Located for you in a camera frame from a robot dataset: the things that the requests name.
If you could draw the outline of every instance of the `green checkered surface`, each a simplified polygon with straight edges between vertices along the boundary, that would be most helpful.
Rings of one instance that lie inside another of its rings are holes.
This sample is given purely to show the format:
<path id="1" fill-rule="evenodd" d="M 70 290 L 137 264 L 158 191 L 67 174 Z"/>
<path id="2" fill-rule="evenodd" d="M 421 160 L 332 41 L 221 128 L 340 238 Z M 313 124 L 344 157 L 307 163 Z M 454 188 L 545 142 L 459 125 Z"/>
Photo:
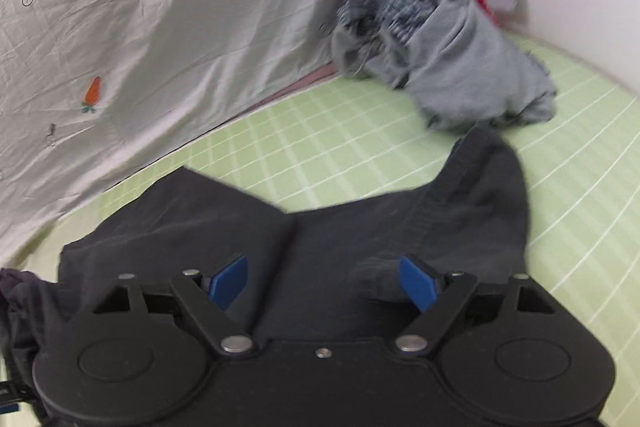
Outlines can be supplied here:
<path id="1" fill-rule="evenodd" d="M 504 132 L 529 185 L 530 272 L 616 359 L 618 379 L 604 421 L 637 427 L 640 104 L 580 62 L 510 38 L 546 64 L 559 88 L 551 122 Z M 300 210 L 424 184 L 455 139 L 425 130 L 406 93 L 372 80 L 336 78 L 210 132 L 65 216 L 25 268 L 54 279 L 65 243 L 181 165 Z"/>

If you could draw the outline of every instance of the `metal bolt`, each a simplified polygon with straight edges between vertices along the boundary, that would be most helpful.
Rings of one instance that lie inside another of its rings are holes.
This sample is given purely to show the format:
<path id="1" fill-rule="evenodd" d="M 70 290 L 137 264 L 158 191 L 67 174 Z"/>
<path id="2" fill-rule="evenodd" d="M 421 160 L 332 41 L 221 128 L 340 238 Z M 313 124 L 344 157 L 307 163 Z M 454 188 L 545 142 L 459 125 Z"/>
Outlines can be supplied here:
<path id="1" fill-rule="evenodd" d="M 316 349 L 316 357 L 319 359 L 328 359 L 334 352 L 328 347 L 318 347 Z"/>
<path id="2" fill-rule="evenodd" d="M 220 346 L 228 353 L 244 353 L 254 347 L 254 341 L 244 335 L 225 337 Z"/>
<path id="3" fill-rule="evenodd" d="M 420 335 L 403 335 L 396 339 L 396 346 L 400 351 L 405 353 L 415 353 L 416 351 L 422 351 L 429 343 Z"/>

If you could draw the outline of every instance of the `gray clothing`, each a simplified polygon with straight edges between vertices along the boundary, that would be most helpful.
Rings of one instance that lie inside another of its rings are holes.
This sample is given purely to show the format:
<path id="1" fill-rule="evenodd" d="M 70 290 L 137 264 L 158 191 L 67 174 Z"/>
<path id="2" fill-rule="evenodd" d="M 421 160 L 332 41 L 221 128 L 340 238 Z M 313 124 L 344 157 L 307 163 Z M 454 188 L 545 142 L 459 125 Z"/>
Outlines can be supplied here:
<path id="1" fill-rule="evenodd" d="M 345 0 L 332 36 L 340 73 L 405 87 L 440 130 L 548 121 L 556 88 L 475 0 Z"/>

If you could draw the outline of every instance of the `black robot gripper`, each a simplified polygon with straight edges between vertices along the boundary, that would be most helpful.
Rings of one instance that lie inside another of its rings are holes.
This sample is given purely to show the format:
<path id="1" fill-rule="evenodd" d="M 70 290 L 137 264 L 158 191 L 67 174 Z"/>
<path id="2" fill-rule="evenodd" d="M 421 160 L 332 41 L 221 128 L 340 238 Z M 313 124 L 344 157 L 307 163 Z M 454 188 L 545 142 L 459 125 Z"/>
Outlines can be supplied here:
<path id="1" fill-rule="evenodd" d="M 84 426 L 598 427 L 606 349 L 526 275 L 440 275 L 402 258 L 422 313 L 393 339 L 258 346 L 223 309 L 246 260 L 213 277 L 121 280 L 36 357 L 53 418 Z"/>

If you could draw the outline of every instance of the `white tent fabric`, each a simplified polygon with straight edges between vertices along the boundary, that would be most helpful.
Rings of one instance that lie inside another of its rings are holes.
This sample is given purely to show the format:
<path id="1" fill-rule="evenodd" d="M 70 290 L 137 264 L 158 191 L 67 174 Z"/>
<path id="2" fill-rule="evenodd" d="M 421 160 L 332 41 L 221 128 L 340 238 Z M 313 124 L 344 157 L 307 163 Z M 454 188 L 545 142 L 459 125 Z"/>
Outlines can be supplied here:
<path id="1" fill-rule="evenodd" d="M 64 212 L 328 63 L 340 1 L 0 0 L 0 261 Z M 96 76 L 95 112 L 82 112 Z"/>

